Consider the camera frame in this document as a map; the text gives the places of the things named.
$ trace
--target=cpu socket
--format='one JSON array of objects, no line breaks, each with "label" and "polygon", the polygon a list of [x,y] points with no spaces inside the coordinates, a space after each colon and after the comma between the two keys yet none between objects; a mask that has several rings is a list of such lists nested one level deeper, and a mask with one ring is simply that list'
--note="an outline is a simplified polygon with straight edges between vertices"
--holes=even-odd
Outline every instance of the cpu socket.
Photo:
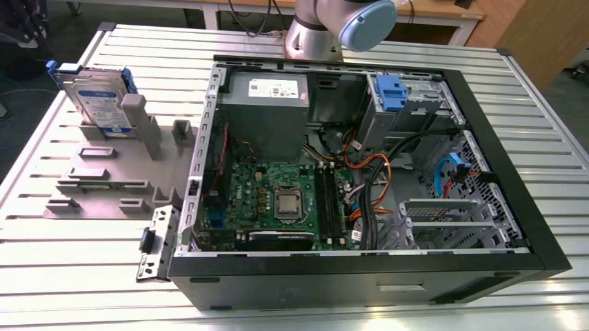
[{"label": "cpu socket", "polygon": [[276,186],[274,189],[274,217],[284,224],[302,218],[303,199],[296,186]]}]

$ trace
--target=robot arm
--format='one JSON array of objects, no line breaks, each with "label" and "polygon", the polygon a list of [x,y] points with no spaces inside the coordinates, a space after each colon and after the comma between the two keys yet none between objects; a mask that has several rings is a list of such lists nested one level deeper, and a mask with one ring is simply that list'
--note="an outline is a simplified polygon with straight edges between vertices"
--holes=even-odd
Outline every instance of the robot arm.
[{"label": "robot arm", "polygon": [[286,36],[287,57],[338,61],[342,46],[355,52],[375,47],[395,21],[391,0],[298,0]]}]

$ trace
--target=label sticker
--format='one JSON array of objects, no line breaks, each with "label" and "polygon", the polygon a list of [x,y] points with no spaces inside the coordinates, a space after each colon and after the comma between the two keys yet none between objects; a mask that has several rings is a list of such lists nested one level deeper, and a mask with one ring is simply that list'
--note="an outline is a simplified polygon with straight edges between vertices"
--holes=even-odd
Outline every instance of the label sticker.
[{"label": "label sticker", "polygon": [[248,97],[256,98],[298,98],[298,82],[280,79],[252,79]]},{"label": "label sticker", "polygon": [[351,231],[351,240],[354,241],[362,241],[362,232],[361,231]]},{"label": "label sticker", "polygon": [[353,141],[350,141],[350,145],[351,147],[354,147],[357,150],[359,150],[362,148],[362,144],[354,139]]},{"label": "label sticker", "polygon": [[92,118],[93,123],[103,131],[120,134],[131,131],[124,111],[117,107],[117,94],[105,91],[79,91],[80,102]]}]

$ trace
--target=wooden cabinet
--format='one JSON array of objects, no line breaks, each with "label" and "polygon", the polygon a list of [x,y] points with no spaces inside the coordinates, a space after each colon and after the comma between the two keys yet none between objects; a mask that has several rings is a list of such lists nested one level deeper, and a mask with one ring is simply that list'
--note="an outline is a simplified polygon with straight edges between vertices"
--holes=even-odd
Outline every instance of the wooden cabinet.
[{"label": "wooden cabinet", "polygon": [[477,0],[487,14],[466,43],[505,48],[546,88],[589,43],[588,0]]}]

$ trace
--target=desk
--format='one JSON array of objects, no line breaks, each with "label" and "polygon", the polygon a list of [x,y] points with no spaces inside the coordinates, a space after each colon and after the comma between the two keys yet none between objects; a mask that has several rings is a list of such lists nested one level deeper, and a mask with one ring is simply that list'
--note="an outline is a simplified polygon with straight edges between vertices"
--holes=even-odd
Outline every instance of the desk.
[{"label": "desk", "polygon": [[[119,25],[81,65],[127,65],[160,126],[200,122],[214,54],[283,56],[279,37]],[[0,186],[0,327],[85,330],[586,330],[589,158],[517,63],[494,50],[385,42],[344,61],[461,70],[573,269],[463,305],[198,312],[171,283],[135,283],[145,221],[44,219],[84,136],[60,92]]]},{"label": "desk", "polygon": [[[79,0],[77,2],[202,10],[204,25],[208,30],[219,30],[218,12],[230,11],[227,0]],[[232,3],[238,12],[266,13],[267,11],[267,0],[232,0]],[[283,14],[295,14],[296,0],[276,0],[276,3]],[[466,44],[478,21],[486,18],[486,14],[475,2],[470,9],[454,6],[454,0],[413,0],[413,4],[415,8],[413,22],[415,24],[457,28],[449,42],[450,46],[463,46]],[[271,13],[278,14],[274,6]],[[398,8],[398,14],[398,22],[407,23],[410,18],[409,4]]]}]

